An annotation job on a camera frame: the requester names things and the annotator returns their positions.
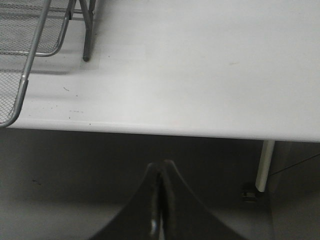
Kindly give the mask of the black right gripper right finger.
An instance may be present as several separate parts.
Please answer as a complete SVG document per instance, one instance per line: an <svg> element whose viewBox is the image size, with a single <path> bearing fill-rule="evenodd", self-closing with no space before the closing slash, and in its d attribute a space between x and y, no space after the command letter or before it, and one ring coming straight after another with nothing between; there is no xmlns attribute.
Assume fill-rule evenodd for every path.
<svg viewBox="0 0 320 240"><path fill-rule="evenodd" d="M194 195L172 160L161 165L160 205L166 240L243 240Z"/></svg>

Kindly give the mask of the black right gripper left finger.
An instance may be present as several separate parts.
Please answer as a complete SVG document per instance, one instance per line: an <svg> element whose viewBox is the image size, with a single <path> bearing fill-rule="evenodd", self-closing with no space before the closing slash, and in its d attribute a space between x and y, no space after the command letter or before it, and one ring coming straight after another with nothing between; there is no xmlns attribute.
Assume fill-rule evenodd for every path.
<svg viewBox="0 0 320 240"><path fill-rule="evenodd" d="M157 163L147 165L142 183L129 202L92 240L158 240L161 226L160 188Z"/></svg>

